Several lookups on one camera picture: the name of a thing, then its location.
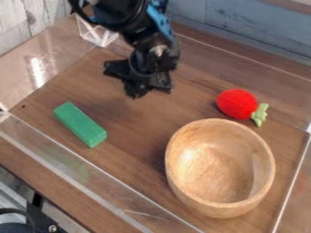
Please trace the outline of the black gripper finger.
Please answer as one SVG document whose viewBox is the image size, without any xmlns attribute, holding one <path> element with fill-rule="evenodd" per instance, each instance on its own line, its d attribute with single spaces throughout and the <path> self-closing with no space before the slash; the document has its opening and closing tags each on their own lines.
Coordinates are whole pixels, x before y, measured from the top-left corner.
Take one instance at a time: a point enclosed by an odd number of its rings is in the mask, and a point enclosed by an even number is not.
<svg viewBox="0 0 311 233">
<path fill-rule="evenodd" d="M 148 82 L 138 80 L 127 80 L 124 82 L 124 90 L 127 95 L 135 99 L 147 95 L 150 92 Z"/>
</svg>

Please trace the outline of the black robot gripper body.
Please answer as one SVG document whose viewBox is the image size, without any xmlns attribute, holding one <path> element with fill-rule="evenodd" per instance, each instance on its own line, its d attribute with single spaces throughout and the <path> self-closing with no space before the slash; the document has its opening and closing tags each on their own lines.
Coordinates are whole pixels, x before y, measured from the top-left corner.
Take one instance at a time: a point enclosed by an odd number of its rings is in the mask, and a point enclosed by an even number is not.
<svg viewBox="0 0 311 233">
<path fill-rule="evenodd" d="M 134 50 L 123 60 L 110 60 L 103 64 L 103 73 L 123 81 L 147 81 L 150 91 L 170 91 L 174 82 L 170 72 L 175 69 L 175 52 L 166 50 L 159 56 L 156 52 L 143 53 Z"/>
</svg>

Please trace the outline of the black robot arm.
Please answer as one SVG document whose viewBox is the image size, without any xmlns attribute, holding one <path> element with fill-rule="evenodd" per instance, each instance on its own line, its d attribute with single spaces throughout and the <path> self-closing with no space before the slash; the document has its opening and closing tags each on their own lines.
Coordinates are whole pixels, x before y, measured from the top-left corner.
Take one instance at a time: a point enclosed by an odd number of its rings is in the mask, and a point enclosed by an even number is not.
<svg viewBox="0 0 311 233">
<path fill-rule="evenodd" d="M 68 0 L 78 15 L 91 24 L 119 33 L 134 47 L 123 60 L 104 62 L 103 73 L 124 84 L 130 97 L 143 97 L 154 89 L 170 93 L 170 72 L 178 67 L 180 48 L 174 34 L 167 6 L 170 0 L 87 0 L 88 15 L 79 0 Z"/>
</svg>

